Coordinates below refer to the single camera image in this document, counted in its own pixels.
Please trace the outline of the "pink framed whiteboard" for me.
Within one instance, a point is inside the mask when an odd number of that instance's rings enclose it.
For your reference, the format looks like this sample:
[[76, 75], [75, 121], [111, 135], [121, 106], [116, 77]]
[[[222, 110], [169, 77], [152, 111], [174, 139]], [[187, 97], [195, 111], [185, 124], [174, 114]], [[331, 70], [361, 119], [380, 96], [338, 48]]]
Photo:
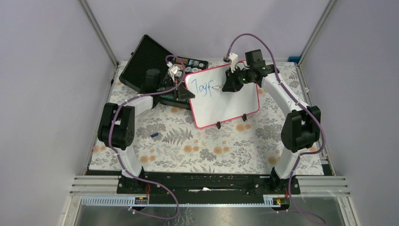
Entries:
[[225, 71], [229, 68], [229, 64], [224, 64], [186, 75], [186, 88], [195, 95], [189, 101], [197, 128], [202, 129], [259, 111], [259, 95], [254, 83], [245, 84], [238, 92], [222, 92], [212, 88], [223, 87]]

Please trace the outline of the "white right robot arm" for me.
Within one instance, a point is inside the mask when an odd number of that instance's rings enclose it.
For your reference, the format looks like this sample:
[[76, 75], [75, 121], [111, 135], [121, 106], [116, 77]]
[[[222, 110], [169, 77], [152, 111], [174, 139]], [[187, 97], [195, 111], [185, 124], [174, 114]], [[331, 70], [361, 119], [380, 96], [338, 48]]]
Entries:
[[313, 144], [319, 141], [321, 129], [321, 111], [318, 107], [310, 107], [288, 87], [280, 78], [279, 71], [274, 64], [267, 65], [261, 50], [245, 53], [246, 65], [238, 66], [238, 56], [229, 53], [224, 58], [230, 63], [226, 70], [226, 82], [222, 92], [239, 92], [246, 84], [255, 83], [267, 91], [286, 119], [281, 131], [281, 141], [284, 150], [279, 163], [272, 170], [275, 178], [270, 180], [270, 188], [276, 194], [288, 189], [287, 179], [294, 173], [299, 156]]

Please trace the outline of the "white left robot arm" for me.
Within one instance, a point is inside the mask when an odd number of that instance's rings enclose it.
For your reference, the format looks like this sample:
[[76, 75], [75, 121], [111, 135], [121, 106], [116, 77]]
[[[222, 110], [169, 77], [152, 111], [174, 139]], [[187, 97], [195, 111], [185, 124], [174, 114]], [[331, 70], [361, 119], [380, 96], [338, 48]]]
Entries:
[[155, 97], [170, 93], [182, 86], [187, 73], [183, 71], [182, 75], [177, 77], [177, 71], [177, 67], [173, 67], [168, 72], [172, 82], [166, 83], [158, 70], [149, 69], [146, 72], [146, 81], [136, 96], [126, 99], [120, 105], [115, 103], [104, 105], [97, 137], [106, 147], [114, 151], [121, 166], [122, 176], [130, 178], [128, 188], [136, 194], [145, 190], [146, 182], [149, 180], [144, 178], [144, 169], [135, 157], [134, 150], [131, 149], [135, 136], [135, 117], [152, 109], [155, 106], [153, 100]]

